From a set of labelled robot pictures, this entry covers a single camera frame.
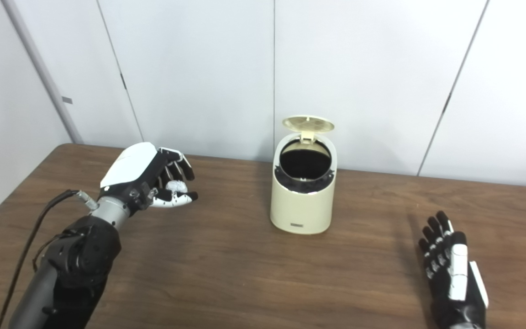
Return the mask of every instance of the robotic arm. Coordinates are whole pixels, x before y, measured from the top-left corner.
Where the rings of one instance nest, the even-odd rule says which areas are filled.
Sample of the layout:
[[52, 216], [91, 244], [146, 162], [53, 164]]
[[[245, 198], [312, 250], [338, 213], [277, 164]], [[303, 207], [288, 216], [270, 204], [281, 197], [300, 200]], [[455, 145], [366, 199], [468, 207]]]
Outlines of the robotic arm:
[[100, 182], [100, 196], [77, 195], [90, 213], [54, 237], [9, 322], [10, 329], [83, 329], [121, 251], [119, 227], [148, 207], [183, 206], [198, 198], [186, 157], [138, 143], [126, 148]]

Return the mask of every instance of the white finger segment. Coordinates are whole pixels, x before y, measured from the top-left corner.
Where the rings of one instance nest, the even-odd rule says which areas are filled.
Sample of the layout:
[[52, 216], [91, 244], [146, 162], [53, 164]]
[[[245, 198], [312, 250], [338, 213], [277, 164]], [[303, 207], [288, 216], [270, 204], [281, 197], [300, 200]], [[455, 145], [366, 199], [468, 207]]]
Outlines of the white finger segment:
[[174, 192], [171, 201], [161, 200], [159, 198], [154, 198], [152, 207], [154, 208], [174, 208], [179, 206], [184, 206], [184, 204], [189, 204], [192, 202], [192, 199], [189, 196], [177, 196]]
[[450, 274], [451, 283], [447, 297], [451, 300], [466, 300], [466, 289], [468, 287], [468, 246], [463, 244], [452, 246], [450, 264], [447, 271]]

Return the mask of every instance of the trash can lid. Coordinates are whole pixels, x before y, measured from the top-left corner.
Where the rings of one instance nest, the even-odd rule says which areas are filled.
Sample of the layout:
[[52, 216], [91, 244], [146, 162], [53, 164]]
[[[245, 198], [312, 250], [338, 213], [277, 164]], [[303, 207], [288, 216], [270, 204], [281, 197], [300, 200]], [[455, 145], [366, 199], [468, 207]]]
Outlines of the trash can lid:
[[302, 133], [327, 133], [334, 129], [334, 124], [328, 119], [314, 115], [294, 115], [284, 119], [283, 124], [292, 131]]

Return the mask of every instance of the open lid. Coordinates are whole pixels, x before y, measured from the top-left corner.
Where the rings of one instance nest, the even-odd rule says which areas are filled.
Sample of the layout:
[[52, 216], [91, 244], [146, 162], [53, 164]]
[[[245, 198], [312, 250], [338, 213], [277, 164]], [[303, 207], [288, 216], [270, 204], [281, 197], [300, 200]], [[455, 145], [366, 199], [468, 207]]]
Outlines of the open lid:
[[284, 126], [301, 133], [302, 143], [313, 143], [315, 133], [327, 133], [334, 129], [334, 124], [328, 119], [314, 115], [294, 115], [283, 121]]

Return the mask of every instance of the wooden table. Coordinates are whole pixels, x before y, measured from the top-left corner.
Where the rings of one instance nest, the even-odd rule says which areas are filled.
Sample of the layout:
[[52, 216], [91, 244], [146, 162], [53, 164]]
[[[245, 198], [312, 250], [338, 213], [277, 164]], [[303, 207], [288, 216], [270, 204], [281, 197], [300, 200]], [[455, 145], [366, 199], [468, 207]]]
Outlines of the wooden table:
[[[98, 194], [121, 152], [59, 146], [0, 206], [0, 307], [32, 225], [66, 189]], [[269, 221], [271, 165], [190, 156], [194, 204], [140, 212], [91, 329], [434, 329], [416, 241], [445, 210], [468, 234], [490, 295], [490, 329], [526, 329], [526, 187], [342, 170], [326, 233]], [[29, 253], [87, 210], [48, 214]], [[32, 276], [25, 262], [11, 309]]]

